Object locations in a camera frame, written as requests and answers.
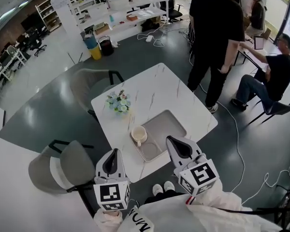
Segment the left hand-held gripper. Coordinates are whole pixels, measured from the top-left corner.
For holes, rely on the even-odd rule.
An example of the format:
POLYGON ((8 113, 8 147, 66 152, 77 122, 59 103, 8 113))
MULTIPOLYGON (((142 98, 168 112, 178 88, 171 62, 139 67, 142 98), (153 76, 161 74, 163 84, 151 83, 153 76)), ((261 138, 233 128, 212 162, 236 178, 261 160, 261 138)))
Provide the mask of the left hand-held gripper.
POLYGON ((107 152, 96 165, 94 192, 103 211, 121 211, 128 208, 130 180, 125 174, 121 151, 107 152))

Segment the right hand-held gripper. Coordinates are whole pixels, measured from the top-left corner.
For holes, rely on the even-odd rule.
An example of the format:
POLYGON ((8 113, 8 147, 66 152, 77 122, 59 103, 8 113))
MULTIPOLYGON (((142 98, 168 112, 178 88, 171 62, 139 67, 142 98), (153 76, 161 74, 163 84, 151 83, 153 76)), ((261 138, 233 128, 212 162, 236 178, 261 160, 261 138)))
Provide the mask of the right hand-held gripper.
POLYGON ((201 154, 193 140, 169 135, 166 147, 175 166, 174 174, 178 184, 191 196, 208 191, 219 179, 213 161, 201 154))

